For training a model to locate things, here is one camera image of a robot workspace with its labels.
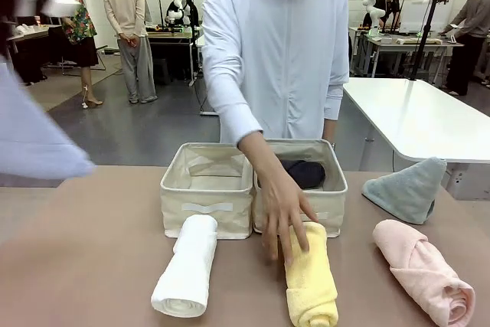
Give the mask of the person's right hand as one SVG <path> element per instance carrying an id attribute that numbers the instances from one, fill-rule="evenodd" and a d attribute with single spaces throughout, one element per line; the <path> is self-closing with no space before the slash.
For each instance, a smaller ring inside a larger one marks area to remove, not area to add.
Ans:
<path id="1" fill-rule="evenodd" d="M 265 211 L 263 225 L 263 245 L 269 257 L 279 259 L 283 252 L 286 264 L 293 261 L 293 232 L 300 249 L 307 252 L 309 242 L 305 234 L 302 216 L 318 220 L 305 194 L 296 182 L 283 169 L 277 172 L 257 173 L 261 185 L 261 196 Z"/>

